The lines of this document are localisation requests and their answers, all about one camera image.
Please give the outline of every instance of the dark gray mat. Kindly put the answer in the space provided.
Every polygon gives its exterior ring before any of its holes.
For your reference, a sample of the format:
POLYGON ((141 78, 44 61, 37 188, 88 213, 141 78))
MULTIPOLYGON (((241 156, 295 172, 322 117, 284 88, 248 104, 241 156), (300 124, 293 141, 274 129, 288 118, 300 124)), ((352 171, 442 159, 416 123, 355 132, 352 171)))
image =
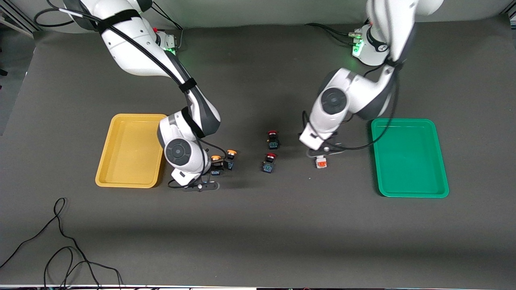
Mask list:
MULTIPOLYGON (((516 288, 516 53, 506 16, 421 23, 401 72, 397 117, 437 126, 450 187, 442 200, 380 197, 369 151, 333 156, 325 170, 304 156, 301 111, 323 77, 368 68, 303 26, 185 34, 180 58, 222 116, 207 139, 240 151, 221 190, 97 187, 111 118, 170 114, 184 98, 167 78, 123 72, 98 35, 38 38, 0 139, 2 259, 64 196, 66 232, 129 284, 516 288), (268 130, 283 143, 273 174, 258 170, 268 130)), ((341 136, 363 144, 366 126, 354 120, 341 136)), ((46 261, 65 244, 54 225, 0 270, 0 283, 42 283, 46 261)), ((51 265, 55 282, 67 258, 51 265)), ((116 281, 107 270, 98 278, 116 281)), ((92 280, 83 268, 74 282, 92 280)))

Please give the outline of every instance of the black cable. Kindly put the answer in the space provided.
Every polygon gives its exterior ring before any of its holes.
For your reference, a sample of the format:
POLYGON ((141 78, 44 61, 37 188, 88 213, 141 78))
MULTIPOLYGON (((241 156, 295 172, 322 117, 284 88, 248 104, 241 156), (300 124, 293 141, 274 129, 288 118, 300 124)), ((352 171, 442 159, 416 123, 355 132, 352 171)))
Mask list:
POLYGON ((354 114, 351 114, 351 116, 347 119, 341 122, 341 124, 346 124, 347 122, 351 121, 353 119, 354 114))
POLYGON ((330 26, 327 26, 327 25, 324 25, 324 24, 320 24, 320 23, 307 23, 305 25, 320 27, 320 28, 322 28, 324 30, 329 30, 329 31, 331 31, 331 32, 333 32, 335 34, 338 34, 338 35, 342 35, 342 36, 346 36, 346 37, 348 36, 347 33, 340 32, 340 31, 335 30, 335 29, 331 28, 330 26))
POLYGON ((196 140, 197 140, 197 145, 199 145, 199 148, 201 148, 201 157, 202 157, 202 168, 201 168, 201 172, 199 174, 199 176, 194 179, 192 182, 188 183, 187 185, 180 185, 180 186, 171 186, 170 183, 174 182, 175 180, 172 179, 171 181, 168 182, 167 186, 169 188, 173 188, 173 189, 179 189, 179 188, 185 188, 185 187, 191 187, 191 186, 194 186, 195 183, 197 181, 199 181, 199 179, 202 178, 202 175, 204 174, 204 167, 206 167, 206 163, 204 162, 204 149, 202 148, 201 146, 201 139, 199 139, 197 136, 196 136, 196 140))
MULTIPOLYGON (((70 11, 70 12, 74 12, 74 13, 77 13, 79 15, 82 15, 84 18, 86 19, 89 19, 89 20, 93 20, 93 21, 96 21, 97 23, 98 22, 101 22, 102 20, 98 17, 95 17, 95 16, 92 16, 92 15, 89 15, 89 14, 85 14, 83 12, 80 12, 80 11, 76 11, 76 10, 70 10, 70 9, 66 9, 67 11, 70 11)), ((150 58, 159 68, 161 68, 168 76, 170 76, 171 79, 173 79, 177 85, 181 85, 181 82, 179 81, 179 79, 161 62, 159 61, 153 54, 151 54, 148 50, 146 50, 143 46, 141 46, 138 42, 136 42, 135 40, 133 40, 131 37, 129 37, 128 35, 126 35, 125 33, 123 33, 122 31, 118 30, 116 27, 114 26, 110 26, 108 27, 107 29, 113 31, 116 35, 120 36, 121 38, 123 38, 125 41, 129 42, 130 44, 132 44, 136 49, 138 49, 140 52, 142 52, 145 56, 147 56, 148 58, 150 58)), ((188 94, 185 92, 185 99, 187 101, 187 103, 189 102, 189 99, 188 99, 188 94)), ((196 136, 197 138, 197 143, 199 145, 199 147, 201 148, 202 150, 202 146, 199 142, 199 138, 196 136)), ((202 158, 203 158, 203 169, 202 169, 202 172, 201 174, 199 175, 198 178, 196 178, 194 181, 192 181, 191 183, 185 185, 185 186, 180 186, 180 187, 170 187, 170 188, 184 188, 184 187, 188 187, 188 186, 192 186, 194 185, 201 177, 202 177, 202 174, 204 173, 204 167, 206 165, 206 163, 204 162, 204 154, 202 154, 202 158)))
POLYGON ((167 16, 163 15, 161 12, 159 12, 156 8, 154 7, 151 7, 152 10, 156 11, 156 13, 158 13, 161 17, 165 18, 166 20, 168 21, 172 21, 170 18, 168 18, 167 16))
POLYGON ((170 18, 170 16, 168 16, 168 14, 166 14, 166 12, 158 5, 158 3, 156 3, 155 1, 152 2, 152 4, 156 5, 156 7, 161 10, 161 12, 164 14, 162 15, 161 13, 159 13, 156 9, 154 9, 154 11, 158 12, 161 16, 165 17, 166 19, 170 20, 179 30, 183 30, 182 26, 179 25, 176 21, 172 20, 172 18, 170 18))
POLYGON ((93 278, 93 280, 95 281, 95 283, 97 284, 97 287, 100 288, 100 283, 99 281, 97 280, 94 272, 93 272, 93 269, 91 268, 91 265, 97 265, 99 267, 103 267, 103 268, 106 268, 106 269, 110 269, 110 270, 114 270, 116 273, 117 273, 117 279, 119 281, 119 286, 121 287, 123 283, 123 280, 122 280, 122 277, 120 275, 120 272, 118 270, 116 270, 115 268, 112 268, 112 267, 108 267, 108 266, 105 266, 105 265, 102 265, 102 264, 99 264, 99 263, 95 263, 95 262, 92 262, 90 260, 88 260, 86 258, 86 255, 84 254, 84 252, 82 251, 82 249, 79 247, 79 245, 77 244, 77 240, 75 240, 75 238, 73 237, 70 237, 70 236, 67 236, 64 231, 63 231, 63 228, 62 228, 62 223, 61 223, 61 218, 60 218, 60 214, 61 212, 63 211, 63 209, 65 208, 65 205, 66 205, 66 202, 67 200, 65 198, 59 198, 57 199, 57 201, 55 202, 54 204, 54 208, 53 208, 53 211, 54 211, 54 217, 51 218, 46 224, 45 226, 35 235, 33 236, 32 238, 28 239, 28 240, 25 240, 23 242, 20 243, 20 245, 15 249, 15 251, 11 254, 11 256, 9 258, 7 258, 7 260, 5 260, 5 262, 0 266, 0 268, 2 268, 3 266, 5 266, 10 260, 11 258, 18 252, 18 250, 21 248, 21 246, 38 237, 48 226, 51 222, 53 222, 55 219, 57 219, 58 221, 58 227, 59 227, 59 233, 61 234, 61 236, 65 237, 65 238, 68 238, 68 239, 71 239, 75 245, 75 247, 73 246, 64 246, 62 248, 60 248, 59 250, 57 250, 53 255, 52 257, 48 260, 48 262, 46 263, 46 266, 45 266, 45 270, 43 272, 43 285, 44 285, 44 289, 46 290, 47 287, 46 287, 46 275, 48 273, 48 268, 49 268, 49 265, 50 263, 52 262, 52 260, 55 258, 55 256, 57 254, 59 254, 61 251, 64 251, 64 250, 68 250, 69 253, 70 253, 70 264, 68 265, 68 270, 67 270, 67 273, 63 279, 63 282, 61 283, 61 285, 64 285, 64 287, 66 288, 66 282, 67 282, 67 279, 68 277, 71 275, 71 273, 73 272, 73 270, 77 267, 77 265, 79 264, 82 264, 82 263, 87 263, 88 264, 88 268, 90 270, 90 273, 91 273, 91 277, 93 278), (73 259, 74 259, 74 255, 73 255, 73 251, 72 250, 76 250, 80 253, 80 255, 83 257, 83 261, 77 263, 73 268, 71 267, 72 264, 73 264, 73 259))
POLYGON ((385 64, 385 62, 384 62, 384 63, 382 63, 381 65, 379 65, 379 66, 375 67, 374 69, 371 69, 371 70, 366 71, 366 72, 364 73, 364 76, 367 76, 369 73, 372 73, 372 72, 374 72, 374 71, 378 70, 378 69, 379 69, 379 68, 381 68, 384 64, 385 64))
POLYGON ((84 260, 82 260, 80 262, 77 262, 77 264, 75 264, 75 266, 73 266, 72 270, 67 272, 67 275, 65 276, 64 279, 66 280, 73 273, 73 271, 77 268, 77 266, 79 266, 82 263, 88 263, 88 264, 92 264, 92 265, 99 266, 99 267, 102 267, 102 268, 106 268, 106 269, 109 269, 109 270, 113 270, 117 274, 117 280, 118 280, 119 288, 121 288, 122 284, 124 284, 124 282, 122 280, 122 276, 120 275, 120 272, 118 270, 116 270, 115 268, 111 268, 111 267, 108 267, 108 266, 105 266, 105 265, 102 265, 102 264, 99 264, 99 263, 95 263, 95 262, 91 262, 91 261, 88 262, 88 261, 84 261, 84 260))
MULTIPOLYGON (((385 125, 385 129, 383 129, 382 133, 373 141, 369 142, 368 144, 366 145, 363 145, 363 146, 359 146, 359 147, 345 147, 345 146, 339 146, 339 145, 335 145, 335 144, 331 144, 330 142, 324 140, 320 135, 319 133, 317 133, 317 131, 312 127, 312 130, 315 132, 315 134, 321 139, 323 140, 323 143, 328 145, 328 146, 332 146, 334 148, 337 148, 337 149, 341 149, 342 151, 344 150, 361 150, 361 149, 365 149, 371 145, 373 145, 374 143, 378 142, 378 140, 380 140, 384 135, 385 133, 387 132, 387 129, 389 128, 389 126, 391 125, 391 122, 392 122, 392 119, 394 118, 394 113, 396 112, 396 106, 398 105, 398 97, 399 97, 399 76, 398 74, 396 74, 395 76, 395 83, 396 83, 396 89, 395 89, 395 92, 394 92, 394 99, 393 99, 393 103, 392 103, 392 110, 391 110, 391 115, 389 116, 389 120, 387 121, 387 124, 385 125)), ((312 124, 310 123, 310 119, 309 119, 309 116, 308 116, 308 113, 307 111, 303 111, 302 114, 301 114, 301 117, 302 117, 302 120, 303 120, 303 127, 306 126, 306 124, 309 124, 310 126, 312 126, 312 124)))
POLYGON ((66 287, 66 280, 67 280, 67 277, 68 277, 68 273, 70 272, 70 268, 72 267, 72 264, 73 264, 73 251, 72 249, 75 250, 74 247, 72 246, 65 246, 65 247, 62 247, 60 248, 59 250, 57 250, 53 255, 52 257, 50 257, 49 261, 46 263, 45 265, 45 270, 43 271, 43 289, 47 289, 46 287, 46 275, 48 273, 48 270, 49 270, 49 266, 50 266, 50 263, 52 262, 52 260, 54 259, 55 256, 57 256, 57 254, 59 254, 62 250, 68 250, 70 252, 70 265, 68 266, 68 270, 66 271, 66 275, 64 277, 64 280, 63 280, 63 285, 66 287))
POLYGON ((68 25, 68 24, 72 24, 74 22, 73 20, 68 21, 68 22, 58 23, 58 24, 41 24, 41 23, 38 22, 39 16, 41 16, 44 13, 51 12, 51 11, 59 11, 59 10, 57 10, 56 8, 49 8, 49 9, 44 9, 44 10, 39 11, 34 16, 34 23, 36 23, 37 25, 39 25, 41 27, 60 27, 60 26, 65 26, 65 25, 68 25))
POLYGON ((220 151, 224 154, 224 160, 225 160, 226 158, 228 158, 228 153, 227 153, 224 149, 222 149, 221 147, 218 147, 218 146, 216 146, 216 145, 213 145, 213 144, 211 144, 211 143, 208 143, 208 142, 206 142, 206 141, 204 141, 204 140, 202 140, 202 139, 200 139, 199 141, 203 142, 204 144, 206 144, 206 145, 208 145, 208 146, 211 146, 211 147, 213 147, 213 148, 215 148, 215 149, 220 150, 220 151))
POLYGON ((52 2, 50 2, 50 0, 46 0, 46 2, 48 3, 48 5, 54 9, 59 9, 59 7, 55 6, 54 4, 52 4, 52 2))
POLYGON ((336 41, 340 42, 340 43, 343 43, 343 44, 346 44, 346 45, 350 45, 350 46, 354 46, 354 43, 353 42, 349 42, 349 41, 344 41, 340 38, 338 38, 337 36, 335 36, 332 32, 335 31, 335 33, 339 34, 339 35, 346 35, 347 34, 343 34, 331 27, 328 27, 326 25, 322 25, 322 24, 318 24, 318 23, 309 23, 309 24, 305 24, 305 25, 308 25, 308 26, 315 26, 315 27, 320 27, 322 28, 324 31, 326 31, 333 39, 335 39, 336 41))
MULTIPOLYGON (((65 232, 63 231, 63 228, 62 228, 62 224, 61 224, 61 218, 59 217, 59 214, 56 212, 56 206, 57 204, 59 203, 59 201, 62 200, 63 201, 63 205, 61 206, 61 209, 59 210, 59 213, 62 211, 62 209, 65 207, 64 205, 66 204, 66 199, 65 198, 60 198, 56 201, 56 203, 54 204, 54 215, 56 216, 57 218, 57 225, 59 227, 59 233, 61 234, 61 236, 65 237, 65 238, 68 238, 70 240, 73 241, 73 244, 75 245, 75 248, 77 249, 77 251, 79 251, 79 253, 81 254, 81 256, 83 256, 83 259, 85 261, 88 261, 88 258, 86 258, 86 255, 84 254, 84 252, 82 251, 82 249, 79 247, 79 245, 77 244, 77 240, 75 240, 75 238, 73 237, 70 237, 70 236, 67 236, 65 235, 65 232)), ((90 264, 88 264, 88 268, 90 270, 90 273, 91 273, 91 277, 94 279, 95 283, 97 285, 99 285, 99 281, 97 280, 97 278, 95 277, 95 274, 93 273, 93 269, 91 268, 90 264)))
POLYGON ((31 240, 33 240, 33 239, 35 239, 35 238, 37 238, 37 237, 38 237, 38 236, 39 236, 39 235, 40 235, 44 230, 46 230, 46 228, 49 226, 49 224, 50 224, 51 222, 53 222, 53 221, 57 218, 57 215, 55 215, 51 220, 49 220, 49 221, 46 223, 46 225, 45 225, 45 226, 44 226, 44 227, 43 227, 43 228, 42 228, 42 229, 41 229, 41 230, 40 230, 40 231, 39 231, 35 236, 33 236, 32 238, 27 239, 27 240, 25 240, 25 241, 21 242, 21 244, 16 248, 16 250, 14 250, 14 252, 11 254, 11 256, 9 256, 9 258, 7 258, 7 260, 5 260, 5 262, 3 262, 3 263, 2 263, 2 265, 0 266, 0 269, 2 269, 2 267, 4 267, 4 266, 5 266, 5 264, 7 264, 7 262, 9 262, 9 260, 11 260, 11 258, 12 258, 14 255, 16 255, 16 253, 17 253, 17 252, 18 252, 18 250, 21 248, 21 246, 23 246, 23 244, 24 244, 24 243, 26 243, 26 242, 28 242, 28 241, 31 241, 31 240))

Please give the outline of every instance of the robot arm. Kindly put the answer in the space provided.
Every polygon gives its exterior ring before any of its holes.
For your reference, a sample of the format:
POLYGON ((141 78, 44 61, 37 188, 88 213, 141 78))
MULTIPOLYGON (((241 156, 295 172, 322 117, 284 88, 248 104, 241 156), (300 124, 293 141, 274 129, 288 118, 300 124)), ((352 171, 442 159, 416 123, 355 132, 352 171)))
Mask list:
MULTIPOLYGON (((64 0, 64 4, 69 9, 83 11, 103 20, 123 11, 133 11, 133 16, 113 26, 143 46, 170 70, 187 97, 188 107, 161 120, 157 132, 165 158, 175 168, 172 177, 180 185, 186 186, 207 171, 211 161, 196 141, 197 138, 217 131, 220 116, 179 59, 163 49, 162 44, 167 41, 166 34, 155 33, 146 19, 134 13, 134 10, 140 13, 149 9, 152 0, 64 0)), ((97 24, 89 20, 76 17, 74 20, 82 28, 98 29, 97 24)), ((101 36, 113 59, 124 71, 140 76, 170 77, 150 58, 113 31, 106 29, 101 32, 101 36)))
POLYGON ((368 0, 367 14, 373 22, 375 35, 390 46, 377 82, 345 68, 331 72, 324 79, 318 97, 299 140, 313 150, 319 147, 339 127, 348 112, 364 120, 385 112, 395 79, 405 61, 415 35, 414 16, 431 14, 443 0, 368 0))

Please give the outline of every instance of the wall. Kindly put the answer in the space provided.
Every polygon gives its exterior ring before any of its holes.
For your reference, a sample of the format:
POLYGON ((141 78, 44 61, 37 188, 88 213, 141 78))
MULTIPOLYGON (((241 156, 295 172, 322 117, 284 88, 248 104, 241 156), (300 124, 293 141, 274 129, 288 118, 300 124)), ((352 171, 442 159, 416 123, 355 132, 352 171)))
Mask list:
MULTIPOLYGON (((28 16, 48 8, 46 0, 12 0, 28 16)), ((361 23, 365 20, 366 0, 156 0, 183 27, 224 27, 260 24, 296 25, 308 22, 324 24, 361 23)), ((444 0, 436 13, 417 17, 418 21, 460 21, 494 16, 511 0, 444 0)), ((62 0, 53 0, 61 5, 62 0)), ((170 23, 149 10, 143 14, 158 28, 172 28, 170 23)), ((67 15, 51 12, 42 23, 68 21, 67 15)), ((75 24, 54 28, 58 31, 82 33, 75 24)))

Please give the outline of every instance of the black strap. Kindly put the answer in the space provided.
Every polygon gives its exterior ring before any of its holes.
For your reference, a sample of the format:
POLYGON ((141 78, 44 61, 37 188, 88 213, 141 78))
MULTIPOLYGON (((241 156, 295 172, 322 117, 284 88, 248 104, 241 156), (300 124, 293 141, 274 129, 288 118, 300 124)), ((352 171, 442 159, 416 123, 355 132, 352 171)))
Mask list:
POLYGON ((111 26, 113 26, 117 23, 120 23, 120 22, 131 20, 132 17, 141 18, 138 11, 136 11, 134 9, 120 11, 117 14, 115 14, 111 17, 108 17, 108 18, 102 20, 101 22, 99 22, 97 24, 97 30, 99 31, 100 34, 102 34, 102 33, 104 33, 104 31, 106 31, 106 29, 110 28, 111 26))
POLYGON ((387 43, 378 41, 373 37, 373 35, 371 34, 371 27, 369 27, 365 36, 367 37, 367 40, 375 48, 375 50, 377 52, 384 52, 387 50, 387 48, 388 48, 387 43))
POLYGON ((183 114, 183 118, 185 119, 188 126, 190 126, 190 129, 197 135, 199 138, 204 138, 204 133, 202 132, 201 128, 195 123, 195 121, 190 116, 190 112, 188 111, 188 107, 184 107, 181 110, 181 113, 183 114))
POLYGON ((195 79, 193 77, 191 77, 184 84, 179 85, 179 89, 182 92, 186 92, 186 91, 189 91, 190 89, 192 89, 193 87, 195 87, 196 85, 197 85, 197 82, 195 81, 195 79))
POLYGON ((395 70, 401 70, 403 68, 403 62, 392 61, 390 56, 387 56, 387 58, 385 59, 385 64, 387 64, 388 66, 394 67, 395 70))

